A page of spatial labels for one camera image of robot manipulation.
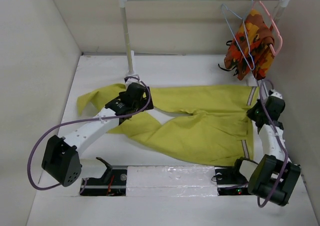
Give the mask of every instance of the orange patterned cloth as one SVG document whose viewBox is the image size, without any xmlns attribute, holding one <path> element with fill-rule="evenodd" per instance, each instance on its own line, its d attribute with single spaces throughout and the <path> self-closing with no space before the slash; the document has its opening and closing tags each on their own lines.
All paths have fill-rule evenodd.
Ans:
<svg viewBox="0 0 320 226">
<path fill-rule="evenodd" d="M 251 10 L 244 24 L 247 29 L 250 53 L 255 64 L 255 69 L 252 71 L 252 73 L 257 80 L 261 80 L 266 77 L 266 73 L 274 60 L 274 56 L 269 45 L 274 45 L 275 40 L 272 32 L 266 26 L 262 15 L 258 11 Z M 249 62 L 250 67 L 253 68 L 253 63 L 251 57 L 249 56 L 249 48 L 246 40 L 244 24 L 241 23 L 235 38 L 239 43 L 245 58 Z M 228 70 L 236 68 L 235 74 L 239 80 L 242 80 L 245 75 L 250 72 L 250 68 L 248 67 L 234 39 L 231 42 L 231 45 L 225 56 L 224 65 Z"/>
</svg>

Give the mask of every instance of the white floor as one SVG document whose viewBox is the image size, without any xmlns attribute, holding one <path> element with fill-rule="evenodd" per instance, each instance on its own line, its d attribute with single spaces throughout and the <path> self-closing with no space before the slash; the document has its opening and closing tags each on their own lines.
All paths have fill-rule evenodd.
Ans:
<svg viewBox="0 0 320 226">
<path fill-rule="evenodd" d="M 240 84 L 256 86 L 252 78 L 238 81 L 232 73 L 217 67 L 224 56 L 135 56 L 136 72 L 151 87 Z M 63 122 L 79 119 L 77 97 L 96 88 L 123 82 L 127 72 L 125 56 L 81 56 L 63 115 Z M 81 118 L 97 113 L 88 106 Z M 150 112 L 161 123 L 172 117 L 157 110 Z M 61 128 L 59 136 L 79 125 Z M 152 151 L 123 135 L 106 134 L 82 158 L 101 157 L 112 165 L 191 165 Z M 262 157 L 259 137 L 255 135 L 255 160 Z M 54 180 L 43 173 L 40 184 Z M 255 196 L 215 197 L 80 197 L 80 181 L 72 186 L 38 191 L 28 225 L 317 225 L 302 180 L 299 180 L 289 205 L 269 203 L 259 209 Z"/>
</svg>

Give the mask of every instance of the yellow pants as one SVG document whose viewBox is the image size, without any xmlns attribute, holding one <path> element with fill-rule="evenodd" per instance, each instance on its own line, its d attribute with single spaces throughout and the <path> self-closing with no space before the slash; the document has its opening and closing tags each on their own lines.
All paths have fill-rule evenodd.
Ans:
<svg viewBox="0 0 320 226">
<path fill-rule="evenodd" d="M 102 109 L 124 90 L 123 84 L 114 84 L 80 96 L 79 114 L 88 102 Z M 109 133 L 123 133 L 183 161 L 231 166 L 239 157 L 253 158 L 253 127 L 246 111 L 255 104 L 258 90 L 236 85 L 151 88 L 155 107 L 188 116 L 176 117 L 161 125 L 147 112 L 142 112 Z"/>
</svg>

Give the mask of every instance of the white wall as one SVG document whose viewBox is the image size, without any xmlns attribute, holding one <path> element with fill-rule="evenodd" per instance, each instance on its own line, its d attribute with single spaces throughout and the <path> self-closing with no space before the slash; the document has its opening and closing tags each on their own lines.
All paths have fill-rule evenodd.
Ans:
<svg viewBox="0 0 320 226">
<path fill-rule="evenodd" d="M 80 49 L 125 52 L 118 0 L 54 0 Z M 228 2 L 245 12 L 249 2 Z M 272 9 L 277 2 L 266 3 Z M 232 38 L 221 2 L 130 2 L 127 17 L 132 48 L 139 53 L 223 54 Z M 233 21 L 239 27 L 239 21 Z"/>
<path fill-rule="evenodd" d="M 61 121 L 80 50 L 52 0 L 0 0 L 0 38 L 0 224 L 20 226 L 36 192 L 29 153 Z M 41 153 L 33 165 L 38 181 Z"/>
<path fill-rule="evenodd" d="M 292 0 L 279 21 L 283 48 L 269 73 L 283 93 L 286 146 L 302 165 L 308 193 L 320 217 L 320 0 Z"/>
</svg>

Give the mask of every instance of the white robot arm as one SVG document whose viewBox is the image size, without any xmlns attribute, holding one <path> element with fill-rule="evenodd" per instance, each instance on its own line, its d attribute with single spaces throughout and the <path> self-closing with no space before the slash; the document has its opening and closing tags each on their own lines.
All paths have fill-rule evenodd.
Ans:
<svg viewBox="0 0 320 226">
<path fill-rule="evenodd" d="M 278 122 L 284 108 L 285 102 L 282 95 L 271 90 L 265 103 L 258 100 L 247 111 L 247 116 L 258 128 L 264 157 L 259 164 L 240 158 L 234 165 L 235 174 L 239 173 L 246 178 L 248 193 L 280 206 L 288 203 L 301 173 L 299 166 L 287 161 L 288 153 L 283 140 L 284 128 L 282 123 Z"/>
<path fill-rule="evenodd" d="M 130 83 L 125 92 L 108 102 L 95 117 L 72 133 L 59 138 L 52 136 L 46 145 L 42 168 L 67 187 L 81 178 L 110 179 L 112 166 L 101 158 L 80 159 L 82 153 L 109 130 L 129 119 L 133 113 L 153 109 L 149 89 L 139 83 Z"/>
</svg>

